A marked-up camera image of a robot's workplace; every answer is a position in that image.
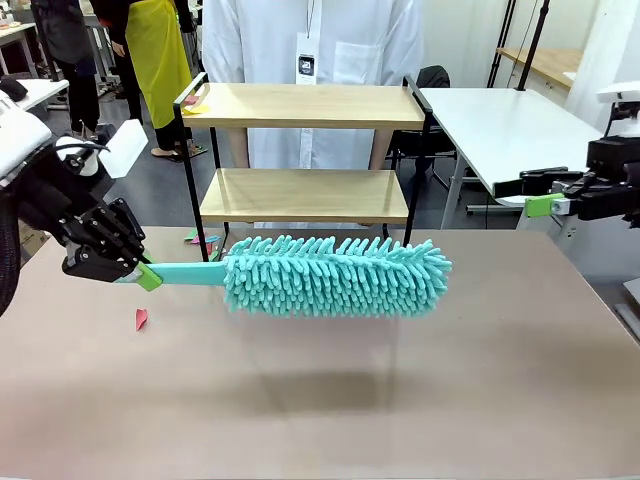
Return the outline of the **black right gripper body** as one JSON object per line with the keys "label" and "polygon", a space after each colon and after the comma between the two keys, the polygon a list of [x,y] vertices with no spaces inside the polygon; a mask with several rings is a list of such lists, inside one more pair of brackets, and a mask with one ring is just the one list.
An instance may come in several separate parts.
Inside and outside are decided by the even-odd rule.
{"label": "black right gripper body", "polygon": [[569,188],[570,214],[591,221],[622,217],[623,221],[639,220],[639,186],[614,182],[586,173]]}

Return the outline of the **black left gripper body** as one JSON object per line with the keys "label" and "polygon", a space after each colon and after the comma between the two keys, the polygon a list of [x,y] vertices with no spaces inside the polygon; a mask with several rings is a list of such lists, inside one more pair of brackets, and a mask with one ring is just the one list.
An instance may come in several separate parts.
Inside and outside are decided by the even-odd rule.
{"label": "black left gripper body", "polygon": [[17,215],[63,246],[91,244],[82,221],[104,204],[113,179],[98,158],[101,147],[41,147],[14,179]]}

